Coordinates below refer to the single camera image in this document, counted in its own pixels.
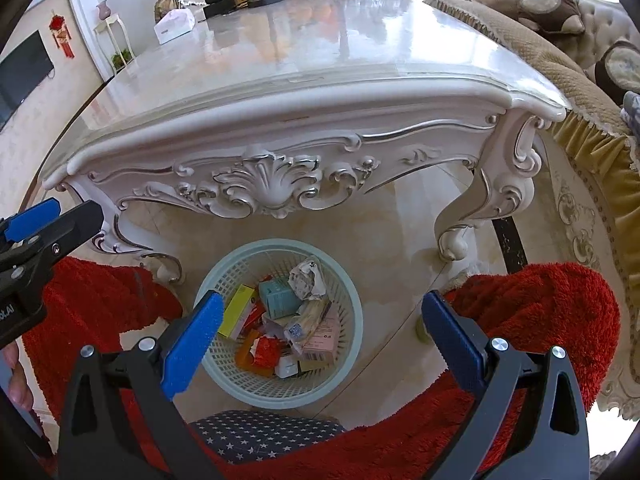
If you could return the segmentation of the red fuzzy trousers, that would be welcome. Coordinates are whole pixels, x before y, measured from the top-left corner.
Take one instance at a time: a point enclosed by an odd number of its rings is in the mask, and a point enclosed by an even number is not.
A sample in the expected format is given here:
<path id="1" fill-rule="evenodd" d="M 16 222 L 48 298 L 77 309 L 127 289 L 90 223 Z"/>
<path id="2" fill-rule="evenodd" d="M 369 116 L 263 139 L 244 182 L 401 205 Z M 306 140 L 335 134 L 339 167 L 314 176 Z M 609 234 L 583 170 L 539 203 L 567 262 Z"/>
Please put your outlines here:
<path id="1" fill-rule="evenodd" d="M 612 362 L 620 308 L 602 276 L 576 263 L 530 264 L 514 274 L 480 274 L 444 291 L 459 314 L 514 348 L 563 347 L 591 406 Z M 44 291 L 46 320 L 23 344 L 37 384 L 60 417 L 80 348 L 120 349 L 123 333 L 180 318 L 182 307 L 148 271 L 73 257 L 55 268 Z M 272 460 L 228 464 L 200 439 L 230 479 L 417 479 L 459 429 L 473 403 L 438 352 L 402 330 L 352 388 L 338 419 L 344 434 Z"/>

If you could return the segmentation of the red wrapper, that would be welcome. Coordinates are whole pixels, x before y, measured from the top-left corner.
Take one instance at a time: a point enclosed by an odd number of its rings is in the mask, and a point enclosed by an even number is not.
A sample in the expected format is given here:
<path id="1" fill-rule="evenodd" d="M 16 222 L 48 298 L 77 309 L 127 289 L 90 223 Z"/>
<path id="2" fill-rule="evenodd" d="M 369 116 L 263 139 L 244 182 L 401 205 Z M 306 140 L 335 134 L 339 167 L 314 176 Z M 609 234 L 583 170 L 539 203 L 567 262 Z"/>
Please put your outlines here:
<path id="1" fill-rule="evenodd" d="M 254 367 L 272 370 L 279 364 L 285 350 L 288 350 L 285 341 L 277 337 L 259 336 L 250 347 Z"/>

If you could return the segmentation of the star patterned blue slipper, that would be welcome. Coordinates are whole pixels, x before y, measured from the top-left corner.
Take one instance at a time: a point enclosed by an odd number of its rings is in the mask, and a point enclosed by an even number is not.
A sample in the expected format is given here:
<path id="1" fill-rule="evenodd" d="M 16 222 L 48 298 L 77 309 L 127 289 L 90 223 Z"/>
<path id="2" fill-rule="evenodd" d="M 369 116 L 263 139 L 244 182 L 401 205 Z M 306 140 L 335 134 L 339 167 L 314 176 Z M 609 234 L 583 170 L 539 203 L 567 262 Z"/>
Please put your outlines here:
<path id="1" fill-rule="evenodd" d="M 231 465 L 272 460 L 345 432 L 332 419 L 245 410 L 220 412 L 190 426 L 211 451 Z"/>

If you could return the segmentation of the round sofa cushion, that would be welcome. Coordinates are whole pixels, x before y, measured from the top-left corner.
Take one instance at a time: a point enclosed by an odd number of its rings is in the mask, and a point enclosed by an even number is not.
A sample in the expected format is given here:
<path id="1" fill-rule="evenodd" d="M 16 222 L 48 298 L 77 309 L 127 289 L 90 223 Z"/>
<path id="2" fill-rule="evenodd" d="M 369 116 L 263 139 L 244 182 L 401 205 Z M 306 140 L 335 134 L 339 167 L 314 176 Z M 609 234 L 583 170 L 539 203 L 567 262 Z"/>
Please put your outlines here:
<path id="1" fill-rule="evenodd" d="M 547 35 L 581 35 L 585 31 L 576 0 L 518 0 L 518 21 Z"/>

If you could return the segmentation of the white paper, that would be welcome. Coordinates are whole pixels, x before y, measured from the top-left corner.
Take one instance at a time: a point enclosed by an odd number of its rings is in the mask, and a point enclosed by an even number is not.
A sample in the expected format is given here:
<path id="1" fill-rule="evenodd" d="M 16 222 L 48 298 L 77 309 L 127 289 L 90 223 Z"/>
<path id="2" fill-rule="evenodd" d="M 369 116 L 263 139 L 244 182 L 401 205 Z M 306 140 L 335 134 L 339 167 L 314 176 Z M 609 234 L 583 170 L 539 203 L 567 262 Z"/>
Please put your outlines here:
<path id="1" fill-rule="evenodd" d="M 308 258 L 290 271 L 288 286 L 295 296 L 303 301 L 317 300 L 326 296 L 326 283 L 321 272 L 320 263 L 315 258 Z"/>

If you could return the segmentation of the red chinese knot decoration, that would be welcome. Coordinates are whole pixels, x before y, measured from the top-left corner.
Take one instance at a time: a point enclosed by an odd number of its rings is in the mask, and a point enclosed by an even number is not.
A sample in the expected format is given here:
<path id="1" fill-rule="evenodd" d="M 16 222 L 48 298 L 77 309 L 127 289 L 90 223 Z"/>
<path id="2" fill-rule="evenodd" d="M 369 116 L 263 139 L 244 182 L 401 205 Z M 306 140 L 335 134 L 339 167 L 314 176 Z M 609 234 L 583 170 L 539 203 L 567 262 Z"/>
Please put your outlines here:
<path id="1" fill-rule="evenodd" d="M 61 49 L 66 58 L 74 58 L 74 51 L 70 42 L 72 35 L 67 27 L 66 19 L 63 15 L 53 13 L 49 22 L 49 30 L 53 37 L 55 45 Z"/>

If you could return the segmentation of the clear plastic snack wrapper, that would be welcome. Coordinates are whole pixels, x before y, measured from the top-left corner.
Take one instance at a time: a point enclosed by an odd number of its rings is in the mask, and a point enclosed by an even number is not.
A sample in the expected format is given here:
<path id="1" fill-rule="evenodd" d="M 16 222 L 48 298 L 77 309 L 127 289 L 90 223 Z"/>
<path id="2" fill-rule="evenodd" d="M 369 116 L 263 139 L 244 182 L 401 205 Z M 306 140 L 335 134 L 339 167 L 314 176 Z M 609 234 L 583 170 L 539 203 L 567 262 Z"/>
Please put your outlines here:
<path id="1" fill-rule="evenodd" d="M 304 345 L 322 323 L 330 307 L 328 297 L 308 300 L 303 304 L 303 312 L 285 325 L 284 338 L 298 356 L 303 354 Z"/>

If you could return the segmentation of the white charger box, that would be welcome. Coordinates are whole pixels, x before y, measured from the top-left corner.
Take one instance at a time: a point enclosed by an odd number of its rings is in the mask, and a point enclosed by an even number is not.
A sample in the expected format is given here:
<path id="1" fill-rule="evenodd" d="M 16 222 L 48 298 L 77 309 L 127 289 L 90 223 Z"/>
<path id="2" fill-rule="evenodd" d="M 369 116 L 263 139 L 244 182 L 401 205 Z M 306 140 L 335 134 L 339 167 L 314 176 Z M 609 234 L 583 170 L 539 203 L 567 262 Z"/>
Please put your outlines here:
<path id="1" fill-rule="evenodd" d="M 280 356 L 278 364 L 274 367 L 274 374 L 277 378 L 286 379 L 300 374 L 299 359 L 294 354 Z"/>

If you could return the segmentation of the wall television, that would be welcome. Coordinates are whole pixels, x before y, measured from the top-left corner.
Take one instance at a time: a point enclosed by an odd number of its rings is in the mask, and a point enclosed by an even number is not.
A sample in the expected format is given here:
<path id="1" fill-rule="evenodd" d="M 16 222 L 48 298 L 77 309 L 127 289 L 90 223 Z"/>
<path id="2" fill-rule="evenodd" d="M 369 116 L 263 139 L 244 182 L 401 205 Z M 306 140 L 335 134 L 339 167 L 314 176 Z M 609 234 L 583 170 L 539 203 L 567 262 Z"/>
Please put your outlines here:
<path id="1" fill-rule="evenodd" d="M 0 64 L 1 127 L 54 70 L 40 32 L 28 36 Z"/>

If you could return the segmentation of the white side stand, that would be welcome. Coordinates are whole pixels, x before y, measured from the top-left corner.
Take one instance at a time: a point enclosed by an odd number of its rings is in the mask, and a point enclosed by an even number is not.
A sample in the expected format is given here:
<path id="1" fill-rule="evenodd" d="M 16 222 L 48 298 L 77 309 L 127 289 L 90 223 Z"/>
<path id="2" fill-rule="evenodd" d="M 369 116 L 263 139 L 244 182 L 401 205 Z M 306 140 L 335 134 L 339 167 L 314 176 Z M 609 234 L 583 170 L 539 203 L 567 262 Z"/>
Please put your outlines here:
<path id="1" fill-rule="evenodd" d="M 136 57 L 132 48 L 128 30 L 119 14 L 114 12 L 102 0 L 96 6 L 98 24 L 93 33 L 105 61 L 111 66 L 114 75 L 127 67 Z"/>

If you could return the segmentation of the pink barcode box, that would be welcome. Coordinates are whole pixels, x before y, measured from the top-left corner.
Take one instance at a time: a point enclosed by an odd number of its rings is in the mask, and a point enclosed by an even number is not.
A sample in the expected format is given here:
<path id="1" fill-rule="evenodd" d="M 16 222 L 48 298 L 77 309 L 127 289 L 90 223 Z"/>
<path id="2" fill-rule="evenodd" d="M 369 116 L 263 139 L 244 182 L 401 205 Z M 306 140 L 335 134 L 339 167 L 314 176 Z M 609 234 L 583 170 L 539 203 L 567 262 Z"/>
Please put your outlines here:
<path id="1" fill-rule="evenodd" d="M 299 361 L 333 364 L 337 356 L 341 324 L 337 310 L 330 307 L 323 321 L 303 345 Z"/>

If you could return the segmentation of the pale green waste basket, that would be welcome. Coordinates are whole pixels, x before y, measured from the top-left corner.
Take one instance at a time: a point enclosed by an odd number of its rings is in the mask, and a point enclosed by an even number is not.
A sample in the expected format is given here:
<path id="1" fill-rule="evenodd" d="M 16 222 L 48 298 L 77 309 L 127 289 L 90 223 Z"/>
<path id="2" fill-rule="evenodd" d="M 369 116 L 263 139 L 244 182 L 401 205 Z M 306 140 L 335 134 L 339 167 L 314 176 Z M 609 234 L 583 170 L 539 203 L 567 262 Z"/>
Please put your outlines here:
<path id="1" fill-rule="evenodd" d="M 303 312 L 303 301 L 294 315 L 273 320 L 260 301 L 258 285 L 262 281 L 280 278 L 288 283 L 288 274 L 302 261 L 315 258 L 320 263 L 326 283 L 326 296 L 337 310 L 341 331 L 337 356 L 333 364 L 299 361 L 300 374 L 280 379 L 244 372 L 235 365 L 235 355 L 251 330 L 260 336 L 277 337 L 287 344 L 283 330 L 295 315 Z M 245 244 L 218 261 L 208 272 L 198 296 L 216 292 L 224 300 L 224 308 L 240 285 L 256 290 L 256 304 L 237 340 L 218 333 L 202 359 L 203 367 L 214 382 L 226 393 L 246 404 L 268 410 L 289 410 L 314 403 L 331 393 L 348 375 L 361 346 L 363 314 L 359 296 L 350 277 L 329 255 L 297 240 L 272 238 Z M 298 355 L 288 344 L 283 352 Z"/>

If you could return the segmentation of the teal bear box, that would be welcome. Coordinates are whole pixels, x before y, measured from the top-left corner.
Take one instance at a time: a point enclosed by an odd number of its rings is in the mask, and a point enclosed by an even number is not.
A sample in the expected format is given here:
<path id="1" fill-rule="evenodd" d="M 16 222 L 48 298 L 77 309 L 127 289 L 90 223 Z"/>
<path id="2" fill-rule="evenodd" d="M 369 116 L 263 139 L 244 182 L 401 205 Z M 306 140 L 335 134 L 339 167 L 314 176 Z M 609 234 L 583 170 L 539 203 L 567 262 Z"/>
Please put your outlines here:
<path id="1" fill-rule="evenodd" d="M 294 315 L 303 303 L 290 285 L 280 278 L 260 282 L 258 292 L 268 316 L 273 320 Z"/>

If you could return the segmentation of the yellow-green small box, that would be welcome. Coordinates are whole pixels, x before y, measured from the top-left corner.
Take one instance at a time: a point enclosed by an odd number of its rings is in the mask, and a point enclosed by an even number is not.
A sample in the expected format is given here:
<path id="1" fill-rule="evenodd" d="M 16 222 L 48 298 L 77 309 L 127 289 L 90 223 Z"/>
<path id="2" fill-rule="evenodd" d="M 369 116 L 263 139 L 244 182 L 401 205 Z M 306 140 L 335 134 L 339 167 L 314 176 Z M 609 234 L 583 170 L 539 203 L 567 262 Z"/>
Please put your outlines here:
<path id="1" fill-rule="evenodd" d="M 255 307 L 256 298 L 256 290 L 253 287 L 240 285 L 224 309 L 218 334 L 230 340 L 237 340 Z"/>

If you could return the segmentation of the orange square box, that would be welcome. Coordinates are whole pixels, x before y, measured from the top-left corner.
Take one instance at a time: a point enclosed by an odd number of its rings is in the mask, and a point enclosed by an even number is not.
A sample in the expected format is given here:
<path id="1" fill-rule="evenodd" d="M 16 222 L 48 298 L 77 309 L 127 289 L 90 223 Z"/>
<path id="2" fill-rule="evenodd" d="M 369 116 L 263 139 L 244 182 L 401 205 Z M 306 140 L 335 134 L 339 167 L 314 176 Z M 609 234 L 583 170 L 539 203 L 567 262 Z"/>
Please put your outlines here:
<path id="1" fill-rule="evenodd" d="M 272 377 L 272 368 L 263 368 L 254 365 L 254 358 L 250 354 L 250 348 L 254 344 L 254 341 L 260 336 L 258 330 L 251 330 L 244 338 L 241 347 L 235 355 L 235 365 L 244 372 L 250 372 L 262 377 Z"/>

